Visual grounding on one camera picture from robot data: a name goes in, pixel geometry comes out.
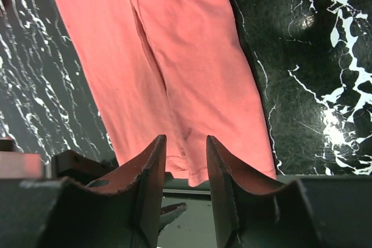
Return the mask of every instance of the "pink cloth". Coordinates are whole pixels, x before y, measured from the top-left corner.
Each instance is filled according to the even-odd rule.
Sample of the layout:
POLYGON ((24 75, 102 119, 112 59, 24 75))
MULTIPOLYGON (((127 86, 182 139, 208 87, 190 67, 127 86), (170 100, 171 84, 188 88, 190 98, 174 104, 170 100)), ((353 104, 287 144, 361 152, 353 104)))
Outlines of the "pink cloth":
POLYGON ((206 136, 275 178, 228 0, 56 0, 119 164, 167 135, 166 170, 208 180, 206 136))

